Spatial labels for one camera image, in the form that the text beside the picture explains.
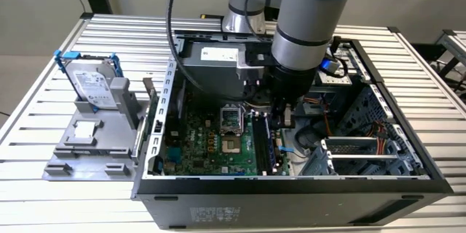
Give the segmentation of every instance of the slotted aluminum surface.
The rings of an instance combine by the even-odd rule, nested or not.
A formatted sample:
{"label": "slotted aluminum surface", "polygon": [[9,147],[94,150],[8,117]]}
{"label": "slotted aluminum surface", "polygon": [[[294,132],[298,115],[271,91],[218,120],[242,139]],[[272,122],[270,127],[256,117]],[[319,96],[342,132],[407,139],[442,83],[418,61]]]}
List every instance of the slotted aluminum surface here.
{"label": "slotted aluminum surface", "polygon": [[[274,26],[274,23],[268,25],[270,32]],[[219,20],[176,19],[174,28],[218,31],[220,23]],[[385,227],[358,230],[465,232],[462,105],[433,77],[403,36],[383,27],[358,26],[339,26],[335,34],[359,39],[455,191],[454,196]],[[154,77],[162,85],[170,58],[163,18],[96,15],[91,20],[80,20],[60,49],[91,55],[116,52],[139,99],[147,99],[143,77]],[[73,98],[71,85],[51,62],[0,130],[0,225],[9,225],[1,227],[0,232],[154,232],[158,227],[143,204],[130,200],[131,182],[41,181],[44,165],[75,112]],[[298,229],[283,229],[283,232],[294,230]],[[300,232],[327,230],[299,229]],[[357,229],[333,229],[335,232],[350,230]]]}

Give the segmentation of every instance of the green circuit board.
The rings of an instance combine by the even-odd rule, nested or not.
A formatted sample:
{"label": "green circuit board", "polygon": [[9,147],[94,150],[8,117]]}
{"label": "green circuit board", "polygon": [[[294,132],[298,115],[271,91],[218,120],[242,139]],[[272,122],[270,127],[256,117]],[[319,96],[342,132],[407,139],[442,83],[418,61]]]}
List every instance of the green circuit board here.
{"label": "green circuit board", "polygon": [[[222,135],[218,113],[199,114],[188,111],[180,161],[174,163],[166,159],[166,174],[258,175],[251,119],[250,115],[244,115],[244,130],[240,136]],[[288,174],[286,163],[276,174]]]}

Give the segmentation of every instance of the label sticker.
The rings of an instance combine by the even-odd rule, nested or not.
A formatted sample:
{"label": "label sticker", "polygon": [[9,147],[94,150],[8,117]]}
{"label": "label sticker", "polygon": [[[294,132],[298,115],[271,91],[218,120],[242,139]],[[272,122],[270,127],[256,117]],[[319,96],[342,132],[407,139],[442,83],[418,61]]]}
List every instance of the label sticker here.
{"label": "label sticker", "polygon": [[79,70],[73,71],[73,74],[87,101],[99,108],[115,108],[116,103],[104,75],[99,72]]}
{"label": "label sticker", "polygon": [[202,60],[236,62],[238,49],[224,49],[220,47],[204,47],[202,49]]}
{"label": "label sticker", "polygon": [[236,222],[240,207],[192,207],[194,222]]}

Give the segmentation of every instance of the hard drive label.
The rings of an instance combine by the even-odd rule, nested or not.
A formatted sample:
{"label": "hard drive label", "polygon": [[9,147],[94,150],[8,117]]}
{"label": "hard drive label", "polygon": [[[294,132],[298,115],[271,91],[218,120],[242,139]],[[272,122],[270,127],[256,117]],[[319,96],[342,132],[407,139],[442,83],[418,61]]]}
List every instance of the hard drive label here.
{"label": "hard drive label", "polygon": [[79,88],[81,89],[85,100],[99,108],[115,108],[116,103],[111,95],[106,76],[99,72],[73,71]]}

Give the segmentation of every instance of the power supply label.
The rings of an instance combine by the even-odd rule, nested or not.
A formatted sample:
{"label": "power supply label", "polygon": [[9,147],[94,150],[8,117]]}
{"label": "power supply label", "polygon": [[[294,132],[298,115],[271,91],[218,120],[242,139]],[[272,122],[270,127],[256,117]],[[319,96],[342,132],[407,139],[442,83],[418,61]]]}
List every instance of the power supply label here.
{"label": "power supply label", "polygon": [[202,49],[202,60],[236,62],[238,49],[204,47]]}

